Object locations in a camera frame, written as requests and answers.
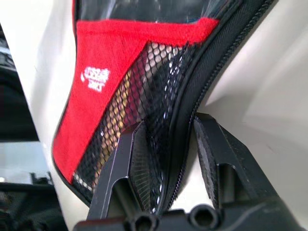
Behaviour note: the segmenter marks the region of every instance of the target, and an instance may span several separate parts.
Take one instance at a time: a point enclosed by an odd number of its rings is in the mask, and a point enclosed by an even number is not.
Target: black zipper
[[[255,15],[249,21],[249,23],[240,32],[240,34],[237,36],[236,40],[229,47],[227,52],[223,55],[222,59],[217,64],[215,70],[212,72],[209,80],[207,81],[207,83],[203,87],[197,102],[194,104],[194,108],[193,108],[193,111],[192,111],[191,116],[190,116],[190,121],[189,121],[190,125],[189,125],[189,127],[191,126],[191,124],[192,124],[192,122],[194,120],[194,116],[195,116],[195,114],[196,114],[196,112],[197,112],[197,110],[198,110],[198,108],[199,108],[199,106],[201,104],[201,101],[203,100],[207,90],[209,89],[209,87],[213,83],[213,81],[216,78],[216,76],[219,74],[219,72],[222,70],[223,66],[226,64],[226,62],[233,55],[233,53],[236,51],[238,46],[242,43],[242,41],[245,39],[245,37],[248,35],[248,33],[252,30],[252,28],[256,25],[256,23],[259,21],[259,19],[262,17],[262,15],[266,12],[266,10],[271,6],[271,4],[273,2],[274,2],[274,0],[265,0],[264,1],[264,3],[261,5],[261,7],[255,13]],[[183,165],[182,165],[182,167],[180,169],[178,181],[177,181],[177,184],[175,186],[174,192],[173,192],[173,194],[171,196],[168,208],[170,208],[172,206],[173,202],[175,201],[175,199],[178,196],[178,192],[179,192],[179,189],[180,189],[180,186],[181,186],[181,183],[182,183],[182,180],[183,180],[183,176],[184,176],[184,173],[185,173],[185,168],[186,168],[186,158],[185,158],[185,160],[183,162]]]

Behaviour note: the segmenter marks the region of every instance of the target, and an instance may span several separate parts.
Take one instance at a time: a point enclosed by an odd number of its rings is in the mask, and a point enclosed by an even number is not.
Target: white logo
[[[85,71],[81,73],[80,79],[82,82],[89,81],[88,88],[101,92],[105,86],[110,71],[108,69],[99,69],[95,67],[86,67]]]

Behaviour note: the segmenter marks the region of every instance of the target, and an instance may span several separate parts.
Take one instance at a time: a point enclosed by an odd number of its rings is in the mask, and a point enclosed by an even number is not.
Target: white surface
[[[243,141],[301,224],[308,228],[308,1],[280,0],[223,73],[200,111]],[[2,0],[0,22],[51,169],[69,229],[87,208],[62,183],[51,142],[75,65],[71,2]],[[189,210],[202,178],[176,201]]]
[[[10,183],[32,183],[30,173],[46,177],[49,171],[40,142],[1,142],[0,177]]]

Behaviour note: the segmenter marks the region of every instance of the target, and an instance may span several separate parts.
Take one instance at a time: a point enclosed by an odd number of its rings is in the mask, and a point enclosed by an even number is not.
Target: red fabric panel
[[[53,143],[55,163],[69,183],[117,86],[146,43],[184,46],[187,42],[202,42],[217,24],[217,20],[208,18],[202,18],[196,24],[121,20],[77,23],[75,77]],[[81,75],[86,76],[87,67],[109,71],[101,91],[88,87],[89,79]]]

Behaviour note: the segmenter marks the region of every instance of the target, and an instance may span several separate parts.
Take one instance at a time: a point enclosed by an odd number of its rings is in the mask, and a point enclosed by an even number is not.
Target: mesh netting
[[[146,124],[150,158],[136,159],[130,176],[145,211],[155,212],[169,155],[168,132],[178,89],[196,46],[149,43],[127,71],[74,173],[73,185],[91,201],[102,166],[121,132]]]

